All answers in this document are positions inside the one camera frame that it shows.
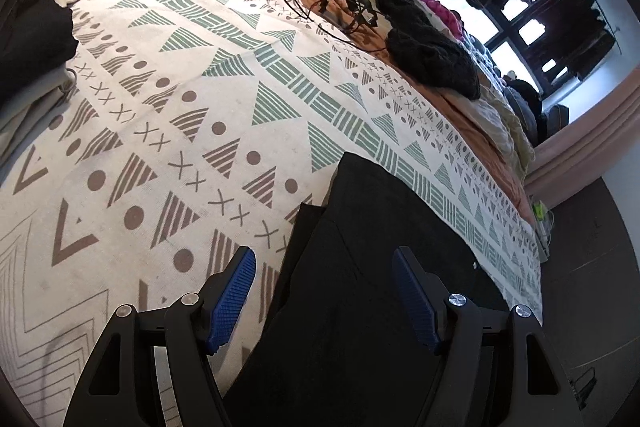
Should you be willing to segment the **row of dark hanging clothes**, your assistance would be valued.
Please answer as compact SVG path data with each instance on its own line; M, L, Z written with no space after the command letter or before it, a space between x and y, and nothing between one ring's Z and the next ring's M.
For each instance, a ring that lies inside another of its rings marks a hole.
M549 61L554 67L544 73L549 82L564 67L570 75L585 80L615 44L611 31L594 0L538 0L534 19L544 33L527 46L525 58L533 68Z

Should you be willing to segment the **folded grey white cloth stack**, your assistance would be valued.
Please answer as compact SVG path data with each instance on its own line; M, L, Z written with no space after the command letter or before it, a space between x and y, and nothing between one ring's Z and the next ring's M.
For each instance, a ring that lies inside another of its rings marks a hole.
M79 0L55 0L63 8L72 9ZM38 122L61 104L76 82L64 65L50 70L1 102L1 161L6 162Z

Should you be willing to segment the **dark blue cushion by window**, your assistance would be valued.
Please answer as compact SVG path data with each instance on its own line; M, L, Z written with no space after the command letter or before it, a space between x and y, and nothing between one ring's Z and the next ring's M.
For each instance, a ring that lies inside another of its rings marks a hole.
M506 80L502 93L521 121L524 133L533 147L568 125L570 110L562 104L544 109L539 93L524 80Z

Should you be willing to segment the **beige crumpled duvet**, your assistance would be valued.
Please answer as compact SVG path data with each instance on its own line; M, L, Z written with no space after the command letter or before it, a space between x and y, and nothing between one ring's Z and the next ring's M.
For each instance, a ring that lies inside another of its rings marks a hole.
M515 176L524 182L527 170L535 160L521 121L514 113L503 90L506 84L498 78L489 64L489 58L469 40L458 41L458 46L471 57L480 80L480 98L471 101L456 91L448 91L462 114L480 127L494 143Z

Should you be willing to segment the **folded black garment on stack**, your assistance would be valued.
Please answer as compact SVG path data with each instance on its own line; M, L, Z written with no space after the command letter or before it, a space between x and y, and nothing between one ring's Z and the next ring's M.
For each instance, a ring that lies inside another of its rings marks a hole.
M70 8L55 0L18 0L1 28L1 102L76 54Z

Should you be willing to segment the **pink clothes on windowsill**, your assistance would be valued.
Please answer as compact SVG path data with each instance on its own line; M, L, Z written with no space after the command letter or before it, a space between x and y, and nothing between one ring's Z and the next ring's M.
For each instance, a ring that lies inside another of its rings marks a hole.
M459 17L454 12L447 9L445 5L442 5L438 0L419 0L425 4L428 9L433 12L444 26L448 28L451 35L457 40L461 40L464 36L463 27L460 23Z

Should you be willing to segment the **black knitted garment on bed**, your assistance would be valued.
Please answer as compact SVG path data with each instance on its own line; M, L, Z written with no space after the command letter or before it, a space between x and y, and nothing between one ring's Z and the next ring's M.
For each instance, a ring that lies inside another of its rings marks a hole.
M469 54L438 31L416 0L376 0L392 25L386 48L397 66L417 83L480 98L480 80Z

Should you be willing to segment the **right pink curtain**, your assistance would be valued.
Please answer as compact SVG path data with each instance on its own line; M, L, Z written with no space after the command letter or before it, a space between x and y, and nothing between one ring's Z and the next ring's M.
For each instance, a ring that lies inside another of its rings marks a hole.
M639 71L536 147L526 194L552 209L601 178L639 141Z

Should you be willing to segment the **orange quilt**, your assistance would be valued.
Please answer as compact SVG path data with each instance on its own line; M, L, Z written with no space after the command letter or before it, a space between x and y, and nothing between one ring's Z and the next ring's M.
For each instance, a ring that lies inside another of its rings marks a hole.
M462 135L467 147L528 223L524 191L533 147L504 96L456 40L436 28L419 0L299 0L349 43L392 66Z

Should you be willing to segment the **patterned white bed cover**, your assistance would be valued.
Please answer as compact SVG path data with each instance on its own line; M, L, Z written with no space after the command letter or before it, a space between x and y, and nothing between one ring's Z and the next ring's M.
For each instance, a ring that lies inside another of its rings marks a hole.
M541 310L533 215L501 156L379 41L351 46L296 1L74 6L74 89L1 171L1 366L38 425L62 424L118 305L179 297L246 245L257 281L216 369L230 385L300 206L347 152L412 188L508 303Z

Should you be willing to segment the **white bedside cabinet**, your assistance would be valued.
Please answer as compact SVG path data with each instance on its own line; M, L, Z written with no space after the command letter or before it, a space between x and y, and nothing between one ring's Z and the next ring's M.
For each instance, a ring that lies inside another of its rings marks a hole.
M535 232L539 248L539 259L541 263L544 263L550 258L554 214L541 200L533 202L532 210L535 217Z

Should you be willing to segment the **black shirt with yellow print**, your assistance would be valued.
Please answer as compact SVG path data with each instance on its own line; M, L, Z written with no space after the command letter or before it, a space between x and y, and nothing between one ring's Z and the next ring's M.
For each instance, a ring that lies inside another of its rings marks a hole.
M262 335L224 395L235 426L412 426L434 358L392 273L410 248L448 291L504 310L465 241L374 162L346 154L322 207L299 209Z

